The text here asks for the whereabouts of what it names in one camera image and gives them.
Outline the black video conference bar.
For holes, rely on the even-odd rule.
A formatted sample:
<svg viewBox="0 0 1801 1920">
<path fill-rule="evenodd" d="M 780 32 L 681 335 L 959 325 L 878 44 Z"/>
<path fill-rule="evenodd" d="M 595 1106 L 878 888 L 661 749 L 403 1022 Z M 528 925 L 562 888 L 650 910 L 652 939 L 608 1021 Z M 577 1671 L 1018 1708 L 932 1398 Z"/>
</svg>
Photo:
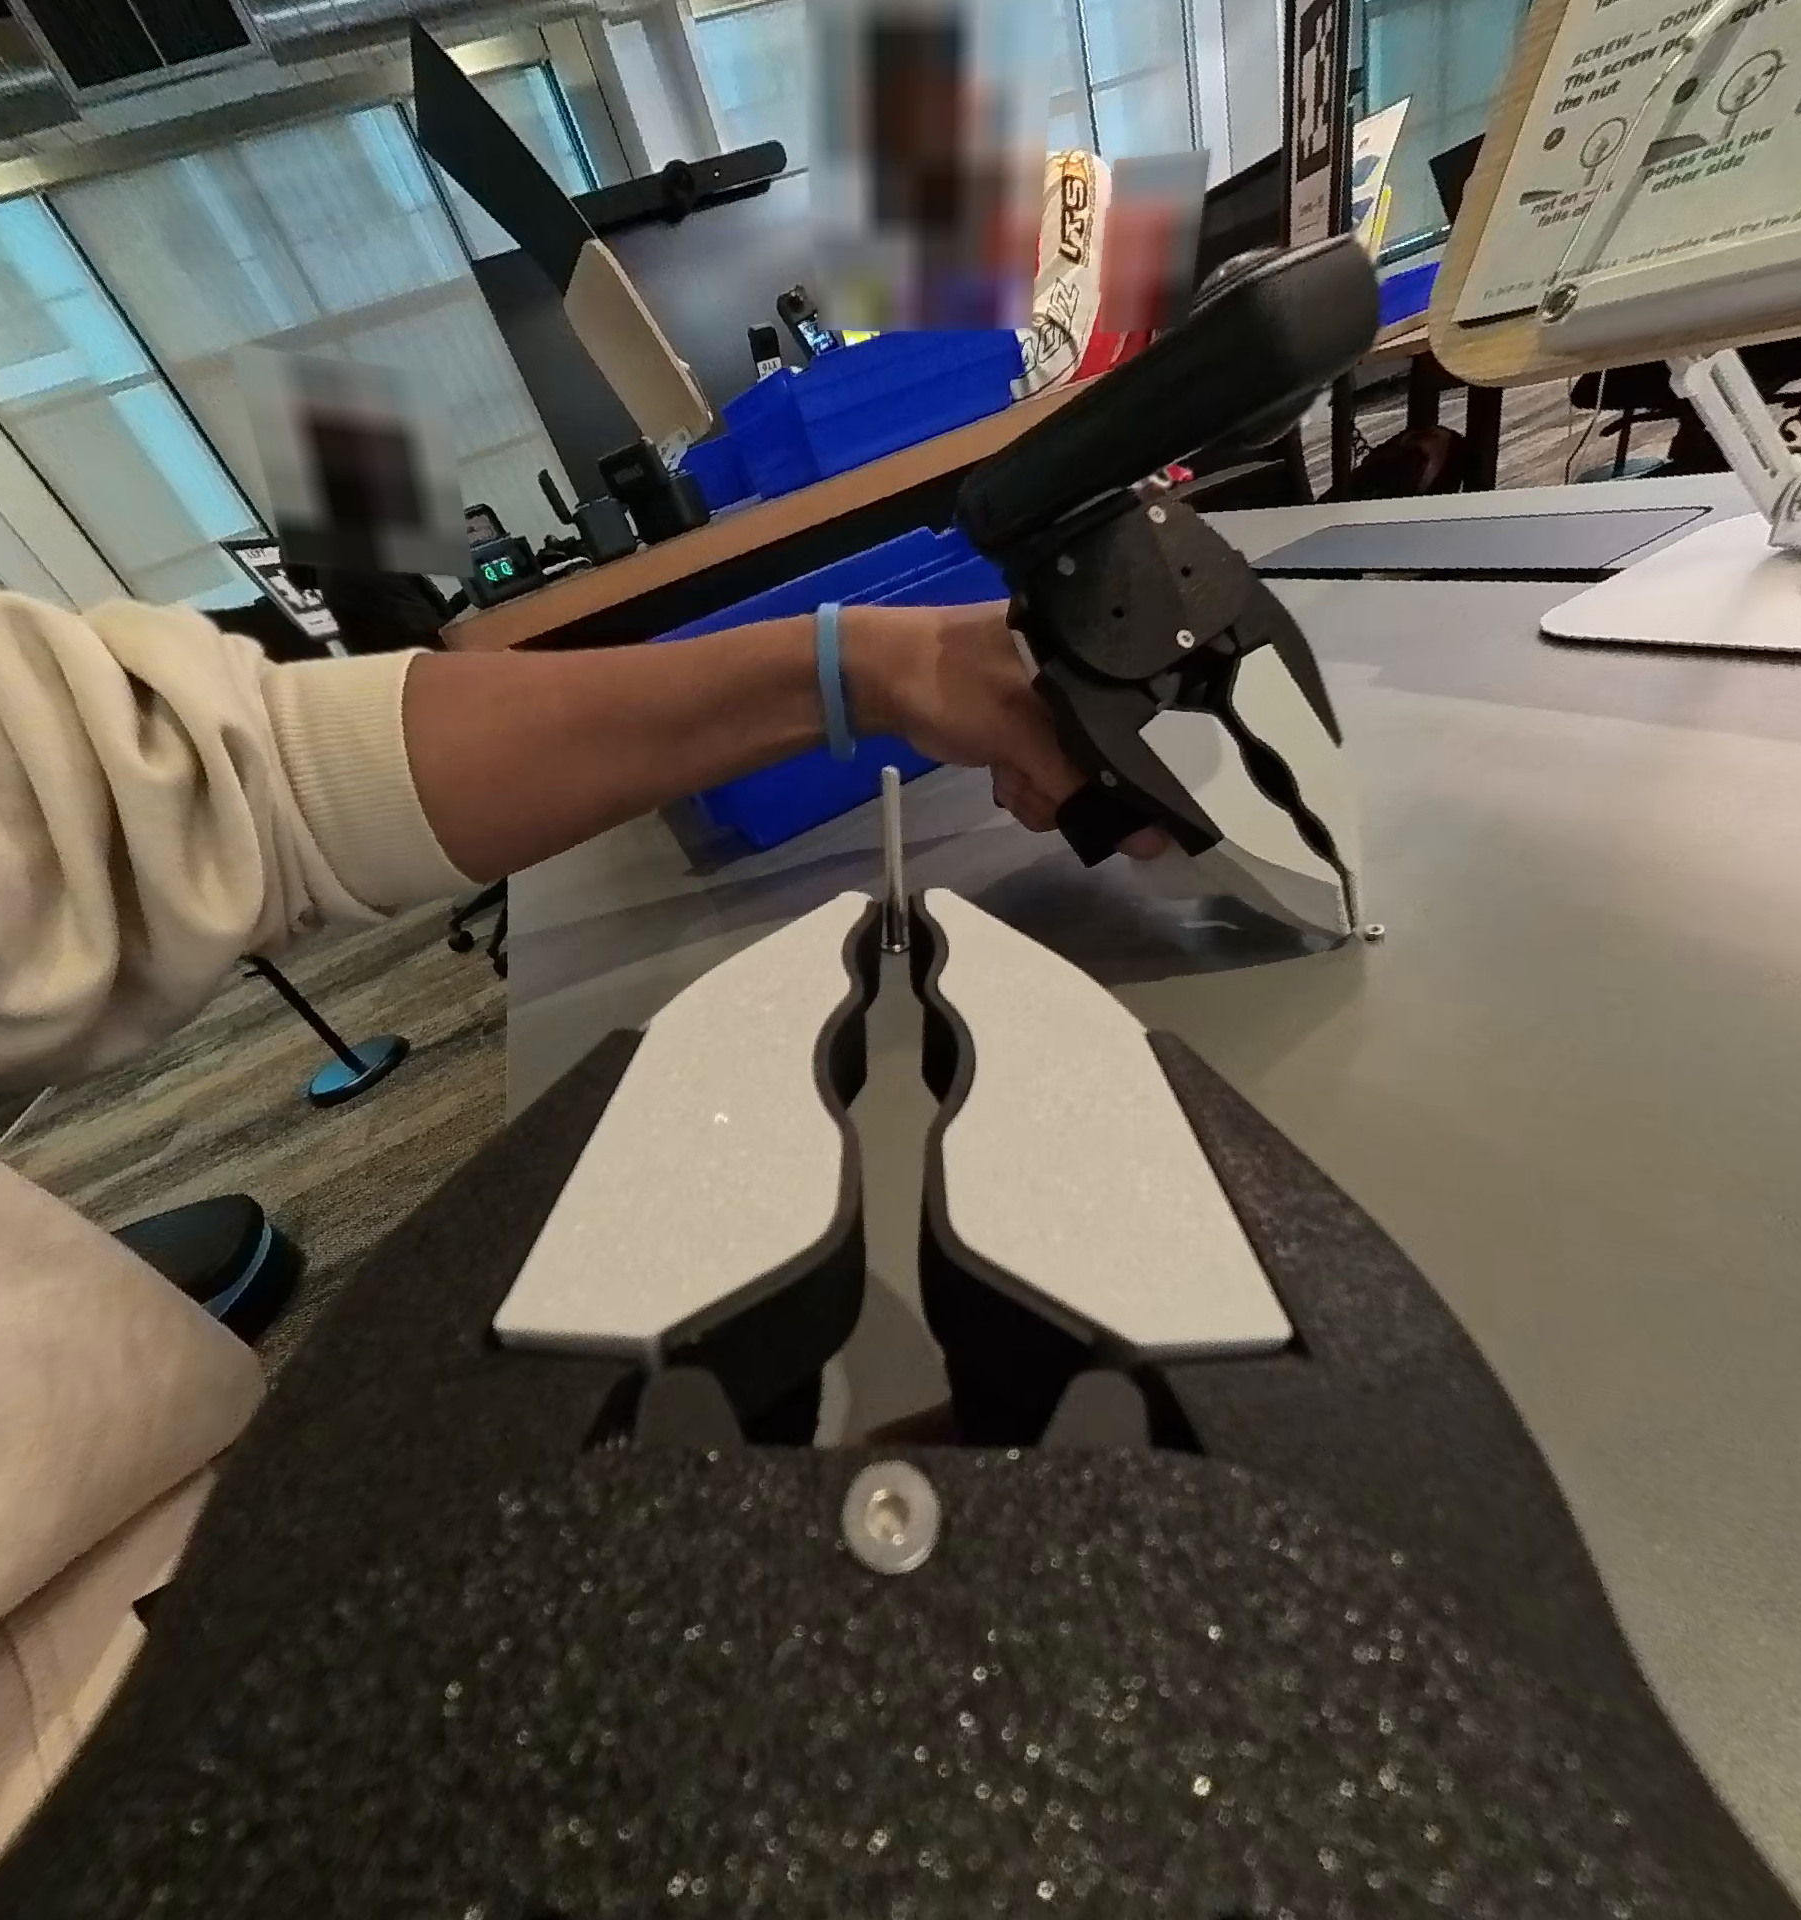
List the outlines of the black video conference bar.
<svg viewBox="0 0 1801 1920">
<path fill-rule="evenodd" d="M 599 238 L 647 223 L 677 228 L 693 213 L 760 196 L 786 172 L 786 161 L 780 141 L 711 158 L 674 158 L 650 177 L 586 192 L 573 205 Z"/>
</svg>

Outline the wooden office desk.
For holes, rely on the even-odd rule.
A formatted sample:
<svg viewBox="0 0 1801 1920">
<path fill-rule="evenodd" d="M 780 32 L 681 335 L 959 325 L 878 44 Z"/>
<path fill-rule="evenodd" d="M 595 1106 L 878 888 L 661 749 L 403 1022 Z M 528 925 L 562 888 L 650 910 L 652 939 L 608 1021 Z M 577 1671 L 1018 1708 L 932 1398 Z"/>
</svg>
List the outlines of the wooden office desk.
<svg viewBox="0 0 1801 1920">
<path fill-rule="evenodd" d="M 1057 384 L 997 415 L 909 445 L 780 499 L 747 499 L 707 526 L 641 547 L 595 570 L 573 570 L 495 609 L 459 611 L 441 648 L 459 655 L 622 644 L 847 560 L 869 547 L 942 530 L 963 477 L 1002 448 L 1093 392 Z"/>
</svg>

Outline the person's left forearm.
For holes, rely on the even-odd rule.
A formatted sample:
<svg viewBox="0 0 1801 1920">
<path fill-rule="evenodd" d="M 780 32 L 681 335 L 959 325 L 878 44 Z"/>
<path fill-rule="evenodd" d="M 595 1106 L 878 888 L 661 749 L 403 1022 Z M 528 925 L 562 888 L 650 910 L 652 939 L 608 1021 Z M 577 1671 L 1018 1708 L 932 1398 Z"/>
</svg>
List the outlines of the person's left forearm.
<svg viewBox="0 0 1801 1920">
<path fill-rule="evenodd" d="M 0 591 L 0 1092 L 177 1031 L 243 955 L 485 884 L 823 739 L 813 621 L 279 666 Z"/>
</svg>

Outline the fiducial marker board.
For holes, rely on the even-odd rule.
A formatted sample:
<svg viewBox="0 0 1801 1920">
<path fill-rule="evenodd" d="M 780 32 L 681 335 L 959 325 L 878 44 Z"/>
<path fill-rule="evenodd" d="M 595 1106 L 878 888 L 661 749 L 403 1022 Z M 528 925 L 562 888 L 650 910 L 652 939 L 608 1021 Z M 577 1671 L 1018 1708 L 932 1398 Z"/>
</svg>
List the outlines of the fiducial marker board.
<svg viewBox="0 0 1801 1920">
<path fill-rule="evenodd" d="M 1285 3 L 1282 32 L 1282 213 L 1300 250 L 1349 231 L 1364 3 Z"/>
</svg>

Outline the black round stand base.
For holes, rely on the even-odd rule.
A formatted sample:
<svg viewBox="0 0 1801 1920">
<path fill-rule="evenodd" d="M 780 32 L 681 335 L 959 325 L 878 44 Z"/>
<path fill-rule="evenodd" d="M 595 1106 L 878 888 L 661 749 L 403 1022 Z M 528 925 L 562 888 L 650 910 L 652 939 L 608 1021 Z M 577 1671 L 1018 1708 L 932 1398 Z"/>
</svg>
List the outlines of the black round stand base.
<svg viewBox="0 0 1801 1920">
<path fill-rule="evenodd" d="M 304 1274 L 300 1246 L 248 1194 L 124 1222 L 113 1241 L 248 1346 L 273 1328 Z"/>
</svg>

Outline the black wall display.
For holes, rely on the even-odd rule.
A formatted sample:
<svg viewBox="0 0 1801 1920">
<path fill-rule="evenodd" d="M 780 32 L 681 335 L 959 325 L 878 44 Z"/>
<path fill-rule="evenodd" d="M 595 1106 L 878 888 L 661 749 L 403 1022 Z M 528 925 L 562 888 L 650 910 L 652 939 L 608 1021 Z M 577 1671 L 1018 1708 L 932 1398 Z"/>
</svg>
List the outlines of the black wall display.
<svg viewBox="0 0 1801 1920">
<path fill-rule="evenodd" d="M 707 193 L 677 222 L 665 210 L 626 222 L 641 196 L 661 199 L 665 180 L 628 180 L 577 196 L 574 205 L 599 228 L 671 350 L 693 372 L 717 430 L 722 406 L 756 375 L 747 350 L 753 325 L 774 325 L 789 365 L 804 365 L 804 350 L 777 316 L 777 298 L 796 286 L 817 293 L 810 172 L 780 169 L 731 193 Z M 561 469 L 584 481 L 602 454 L 632 442 L 632 417 L 573 338 L 550 283 L 523 250 L 480 256 L 474 281 Z"/>
</svg>

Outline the blue plastic bin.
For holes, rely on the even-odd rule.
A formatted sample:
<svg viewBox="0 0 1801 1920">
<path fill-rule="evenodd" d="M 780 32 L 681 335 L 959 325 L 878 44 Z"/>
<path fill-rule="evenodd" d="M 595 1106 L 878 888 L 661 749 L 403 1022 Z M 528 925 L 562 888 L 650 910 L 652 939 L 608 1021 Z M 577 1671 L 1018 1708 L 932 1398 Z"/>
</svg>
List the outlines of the blue plastic bin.
<svg viewBox="0 0 1801 1920">
<path fill-rule="evenodd" d="M 674 626 L 652 642 L 677 644 L 786 618 L 810 621 L 823 606 L 963 609 L 1002 599 L 1005 576 L 977 554 L 963 530 L 907 530 Z M 737 782 L 702 787 L 689 806 L 707 837 L 768 852 L 872 802 L 886 766 L 895 766 L 902 782 L 914 782 L 932 773 L 936 761 L 895 737 L 868 737 L 848 758 L 835 758 L 830 749 L 810 749 Z"/>
<path fill-rule="evenodd" d="M 1005 411 L 1024 375 L 1018 327 L 883 332 L 789 380 L 817 457 L 848 466 Z"/>
<path fill-rule="evenodd" d="M 693 481 L 711 512 L 817 483 L 793 389 L 789 369 L 753 381 L 723 406 L 722 430 L 681 454 L 680 471 Z"/>
</svg>

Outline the black light stand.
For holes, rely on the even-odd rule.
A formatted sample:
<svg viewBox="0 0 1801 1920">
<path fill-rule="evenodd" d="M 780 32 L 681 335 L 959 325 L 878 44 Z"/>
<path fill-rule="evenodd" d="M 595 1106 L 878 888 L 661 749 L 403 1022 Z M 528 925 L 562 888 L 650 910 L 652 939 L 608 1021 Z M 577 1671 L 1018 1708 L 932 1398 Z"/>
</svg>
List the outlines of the black light stand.
<svg viewBox="0 0 1801 1920">
<path fill-rule="evenodd" d="M 398 1036 L 376 1036 L 359 1045 L 344 1040 L 267 957 L 243 955 L 242 973 L 243 977 L 267 985 L 277 1000 L 325 1045 L 330 1059 L 315 1068 L 304 1085 L 304 1100 L 312 1110 L 352 1103 L 392 1076 L 412 1056 L 412 1045 Z"/>
</svg>

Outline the black power station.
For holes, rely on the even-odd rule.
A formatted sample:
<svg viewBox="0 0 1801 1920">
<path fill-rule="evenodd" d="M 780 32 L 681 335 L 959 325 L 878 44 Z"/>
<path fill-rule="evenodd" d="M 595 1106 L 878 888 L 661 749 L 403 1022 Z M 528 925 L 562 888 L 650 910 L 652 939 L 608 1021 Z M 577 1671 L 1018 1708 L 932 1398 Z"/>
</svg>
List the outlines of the black power station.
<svg viewBox="0 0 1801 1920">
<path fill-rule="evenodd" d="M 495 609 L 543 585 L 544 570 L 531 539 L 510 533 L 488 505 L 465 508 L 465 536 L 471 542 L 465 572 L 471 609 Z"/>
</svg>

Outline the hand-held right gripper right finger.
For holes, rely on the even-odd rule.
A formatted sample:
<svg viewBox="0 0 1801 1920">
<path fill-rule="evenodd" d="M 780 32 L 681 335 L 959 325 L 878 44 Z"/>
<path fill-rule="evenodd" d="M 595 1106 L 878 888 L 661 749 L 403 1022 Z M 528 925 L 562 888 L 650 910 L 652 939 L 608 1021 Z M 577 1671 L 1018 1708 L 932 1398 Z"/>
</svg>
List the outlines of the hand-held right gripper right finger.
<svg viewBox="0 0 1801 1920">
<path fill-rule="evenodd" d="M 914 995 L 918 1296 L 965 1441 L 1030 1443 L 1082 1375 L 1296 1346 L 1141 1021 L 951 888 L 914 898 Z"/>
</svg>

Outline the black flag panel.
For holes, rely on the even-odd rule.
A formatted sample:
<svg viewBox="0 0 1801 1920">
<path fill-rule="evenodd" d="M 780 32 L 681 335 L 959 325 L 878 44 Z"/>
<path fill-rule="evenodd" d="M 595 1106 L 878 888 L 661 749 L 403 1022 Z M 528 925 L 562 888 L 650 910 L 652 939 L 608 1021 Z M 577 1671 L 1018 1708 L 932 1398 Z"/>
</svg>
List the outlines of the black flag panel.
<svg viewBox="0 0 1801 1920">
<path fill-rule="evenodd" d="M 505 125 L 426 23 L 407 23 L 412 108 L 420 150 L 567 295 L 592 231 L 550 169 Z"/>
</svg>

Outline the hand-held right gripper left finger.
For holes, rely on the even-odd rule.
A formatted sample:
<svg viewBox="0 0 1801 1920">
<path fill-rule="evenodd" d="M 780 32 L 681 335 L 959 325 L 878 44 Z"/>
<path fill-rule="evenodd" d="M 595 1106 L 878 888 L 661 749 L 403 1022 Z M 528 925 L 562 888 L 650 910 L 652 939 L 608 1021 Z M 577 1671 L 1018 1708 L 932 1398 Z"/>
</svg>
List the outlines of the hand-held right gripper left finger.
<svg viewBox="0 0 1801 1920">
<path fill-rule="evenodd" d="M 838 894 L 658 1007 L 491 1338 L 699 1369 L 744 1426 L 808 1396 L 865 1304 L 868 1003 L 869 898 Z"/>
</svg>

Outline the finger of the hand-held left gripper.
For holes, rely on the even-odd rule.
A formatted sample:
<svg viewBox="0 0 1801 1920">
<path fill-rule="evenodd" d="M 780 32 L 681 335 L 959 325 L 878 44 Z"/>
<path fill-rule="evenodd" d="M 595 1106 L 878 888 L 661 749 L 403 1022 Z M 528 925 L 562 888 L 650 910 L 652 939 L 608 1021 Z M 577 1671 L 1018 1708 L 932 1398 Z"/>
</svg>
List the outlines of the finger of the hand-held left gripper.
<svg viewBox="0 0 1801 1920">
<path fill-rule="evenodd" d="M 1233 864 L 1296 925 L 1355 925 L 1358 797 L 1282 655 L 1233 663 L 1221 737 L 1217 827 Z"/>
<path fill-rule="evenodd" d="M 1311 708 L 1285 705 L 1237 734 L 1163 711 L 1141 743 L 1217 828 L 1209 849 L 1181 858 L 1181 891 L 1233 894 L 1337 943 L 1358 933 L 1358 794 Z"/>
</svg>

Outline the white metal document stand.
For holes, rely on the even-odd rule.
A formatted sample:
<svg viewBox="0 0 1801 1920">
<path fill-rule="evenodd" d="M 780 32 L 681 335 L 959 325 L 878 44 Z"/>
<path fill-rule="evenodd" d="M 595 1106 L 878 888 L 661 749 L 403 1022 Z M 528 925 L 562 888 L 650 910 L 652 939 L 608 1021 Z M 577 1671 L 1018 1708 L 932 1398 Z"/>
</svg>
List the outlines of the white metal document stand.
<svg viewBox="0 0 1801 1920">
<path fill-rule="evenodd" d="M 1801 457 L 1744 365 L 1801 323 L 1801 3 L 1710 3 L 1680 28 L 1534 313 L 1561 359 L 1661 354 L 1753 505 L 1561 603 L 1540 635 L 1801 655 Z"/>
</svg>

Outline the person's cream sweater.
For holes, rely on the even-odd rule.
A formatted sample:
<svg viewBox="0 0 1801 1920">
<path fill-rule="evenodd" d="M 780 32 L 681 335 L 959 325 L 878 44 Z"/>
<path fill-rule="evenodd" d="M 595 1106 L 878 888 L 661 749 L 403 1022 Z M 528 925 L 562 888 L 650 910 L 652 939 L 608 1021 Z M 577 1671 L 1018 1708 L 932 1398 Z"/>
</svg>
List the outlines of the person's cream sweater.
<svg viewBox="0 0 1801 1920">
<path fill-rule="evenodd" d="M 255 1353 L 0 1164 L 0 1855 L 134 1668 Z"/>
</svg>

